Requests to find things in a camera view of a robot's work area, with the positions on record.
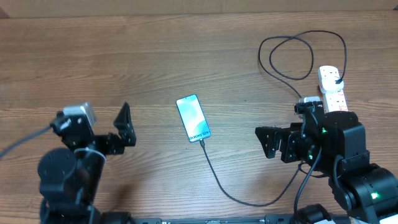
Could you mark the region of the Samsung Galaxy smartphone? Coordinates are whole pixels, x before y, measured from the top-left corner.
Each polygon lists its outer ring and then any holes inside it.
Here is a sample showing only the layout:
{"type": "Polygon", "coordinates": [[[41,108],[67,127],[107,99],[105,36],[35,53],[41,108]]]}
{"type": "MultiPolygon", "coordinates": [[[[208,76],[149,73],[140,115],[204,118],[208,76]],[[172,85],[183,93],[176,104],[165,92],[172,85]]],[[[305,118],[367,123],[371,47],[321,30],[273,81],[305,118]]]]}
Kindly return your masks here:
{"type": "Polygon", "coordinates": [[[211,136],[210,127],[197,95],[178,99],[176,105],[190,142],[197,142],[211,136]]]}

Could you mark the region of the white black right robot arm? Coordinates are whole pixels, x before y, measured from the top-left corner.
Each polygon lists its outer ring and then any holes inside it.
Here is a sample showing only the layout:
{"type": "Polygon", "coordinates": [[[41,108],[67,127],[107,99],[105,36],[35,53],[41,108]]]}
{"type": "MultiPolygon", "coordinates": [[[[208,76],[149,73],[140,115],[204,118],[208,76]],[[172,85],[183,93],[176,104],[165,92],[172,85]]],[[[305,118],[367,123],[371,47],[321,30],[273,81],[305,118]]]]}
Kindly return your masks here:
{"type": "Polygon", "coordinates": [[[301,123],[288,128],[255,129],[268,159],[281,153],[284,163],[302,161],[329,178],[335,200],[349,217],[380,223],[397,215],[397,178],[370,162],[366,131],[349,111],[325,112],[321,101],[297,103],[301,123]]]}

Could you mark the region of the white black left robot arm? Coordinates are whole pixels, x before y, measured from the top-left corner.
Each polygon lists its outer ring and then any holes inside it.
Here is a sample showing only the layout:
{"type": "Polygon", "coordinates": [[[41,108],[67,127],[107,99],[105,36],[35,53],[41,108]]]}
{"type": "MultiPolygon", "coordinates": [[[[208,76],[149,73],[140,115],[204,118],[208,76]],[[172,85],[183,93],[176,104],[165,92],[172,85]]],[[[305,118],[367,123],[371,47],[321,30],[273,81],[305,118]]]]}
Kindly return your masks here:
{"type": "Polygon", "coordinates": [[[124,103],[114,120],[117,134],[96,135],[89,103],[68,106],[50,123],[64,143],[44,155],[37,168],[41,223],[133,223],[129,212],[101,212],[94,206],[106,158],[136,145],[131,110],[124,103]]]}

